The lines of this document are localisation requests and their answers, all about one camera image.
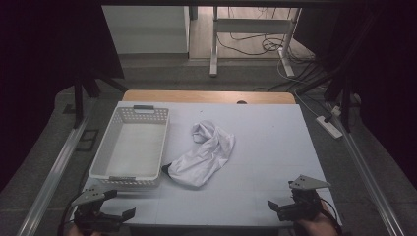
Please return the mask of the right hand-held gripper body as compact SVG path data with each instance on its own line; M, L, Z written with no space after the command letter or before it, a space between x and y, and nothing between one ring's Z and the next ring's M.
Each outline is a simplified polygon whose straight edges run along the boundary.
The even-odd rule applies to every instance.
M323 209L318 189L328 188L330 183L309 176L300 175L293 180L291 205L280 206L277 216L281 221L314 219Z

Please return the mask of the person's right hand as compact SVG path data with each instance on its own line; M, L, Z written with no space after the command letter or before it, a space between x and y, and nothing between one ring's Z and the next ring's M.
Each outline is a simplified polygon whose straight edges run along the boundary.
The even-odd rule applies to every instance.
M338 236L333 222L322 213L313 220L300 219L296 223L304 228L309 236Z

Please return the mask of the black curtain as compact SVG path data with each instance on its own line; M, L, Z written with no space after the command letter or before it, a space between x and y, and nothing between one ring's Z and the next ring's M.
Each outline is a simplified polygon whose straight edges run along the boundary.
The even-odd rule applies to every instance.
M37 141L55 96L124 77L101 0L0 0L0 191Z
M294 38L334 70L367 15L376 18L347 76L362 121L417 188L417 0L302 10Z

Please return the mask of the white cloth garment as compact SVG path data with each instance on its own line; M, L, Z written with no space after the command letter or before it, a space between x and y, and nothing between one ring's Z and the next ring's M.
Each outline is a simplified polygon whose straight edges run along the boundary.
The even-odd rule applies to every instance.
M208 120L195 124L192 136L199 146L170 162L169 174L178 184L199 188L226 164L235 145L235 136Z

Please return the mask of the aluminium rail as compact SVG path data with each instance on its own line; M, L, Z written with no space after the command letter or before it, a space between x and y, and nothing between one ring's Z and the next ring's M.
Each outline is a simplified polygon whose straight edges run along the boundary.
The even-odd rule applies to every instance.
M397 215L393 211L386 195L383 193L381 187L376 181L369 165L367 164L361 150L358 148L352 135L343 127L340 121L340 116L333 115L333 123L337 129L342 133L343 140L347 146L349 154L357 168L358 173L364 182L371 199L376 206L379 215L387 229L390 236L406 236L402 229Z
M88 98L85 101L83 108L85 116L82 118L80 125L71 130L16 236L34 235L75 151L76 144L89 121L96 102L96 98Z

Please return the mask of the black metal stand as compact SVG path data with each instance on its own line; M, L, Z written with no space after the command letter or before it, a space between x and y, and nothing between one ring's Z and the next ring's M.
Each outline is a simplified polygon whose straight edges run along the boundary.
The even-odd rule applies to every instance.
M346 132L350 132L349 127L349 111L350 111L350 93L352 80L347 76L347 70L353 62L355 55L359 52L361 44L367 37L367 34L371 30L378 14L371 12L367 15L362 26L358 29L357 35L353 38L353 41L341 60L340 64L328 74L316 81L299 88L294 91L297 95L302 95L307 91L322 85L325 82L330 82L329 87L324 94L325 101L335 100L340 93L342 93L341 100L341 124Z
M90 69L83 76L76 76L74 79L75 129L81 126L84 119L83 90L87 92L90 98L97 98L100 95L100 88L96 80L102 80L121 92L128 90L125 86L95 68Z

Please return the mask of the person's left hand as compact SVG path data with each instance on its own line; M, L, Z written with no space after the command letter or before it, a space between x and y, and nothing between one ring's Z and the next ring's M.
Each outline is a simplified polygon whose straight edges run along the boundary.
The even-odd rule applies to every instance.
M83 234L83 232L76 225L74 225L68 231L68 233L67 233L66 236L85 236L85 235ZM101 236L101 233L100 232L93 231L90 236Z

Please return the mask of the white plastic basket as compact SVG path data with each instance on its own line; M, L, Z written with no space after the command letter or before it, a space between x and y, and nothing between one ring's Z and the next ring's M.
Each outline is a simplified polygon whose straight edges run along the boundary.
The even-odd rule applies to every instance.
M89 170L107 188L133 191L159 184L169 110L119 103Z

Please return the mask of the white cabinet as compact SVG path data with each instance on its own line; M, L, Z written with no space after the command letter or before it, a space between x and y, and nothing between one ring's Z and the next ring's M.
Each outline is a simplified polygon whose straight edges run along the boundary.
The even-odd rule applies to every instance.
M118 54L187 54L189 8L103 6Z

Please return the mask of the white power strip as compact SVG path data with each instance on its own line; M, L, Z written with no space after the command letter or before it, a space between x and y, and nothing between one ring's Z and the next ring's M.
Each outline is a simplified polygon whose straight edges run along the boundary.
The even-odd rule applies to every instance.
M316 118L317 123L324 128L334 139L339 139L342 137L342 133L330 123L324 116L319 116Z

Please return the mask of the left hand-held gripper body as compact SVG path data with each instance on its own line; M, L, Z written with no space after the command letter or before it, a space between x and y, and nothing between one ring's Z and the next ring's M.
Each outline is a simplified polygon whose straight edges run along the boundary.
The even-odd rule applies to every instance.
M83 234L118 232L124 222L122 216L103 213L100 209L105 201L104 193L96 185L84 190L71 203L76 207L74 222Z

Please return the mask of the white desk frame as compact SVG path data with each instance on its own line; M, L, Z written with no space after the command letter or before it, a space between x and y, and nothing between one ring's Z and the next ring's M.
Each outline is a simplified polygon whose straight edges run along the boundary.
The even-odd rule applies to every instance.
M219 18L217 8L213 8L212 43L209 63L209 75L217 76L217 35L219 33L272 33L284 36L282 45L278 48L278 55L283 69L288 77L294 77L289 63L288 50L293 38L301 9L296 8L288 20L279 19L230 19Z

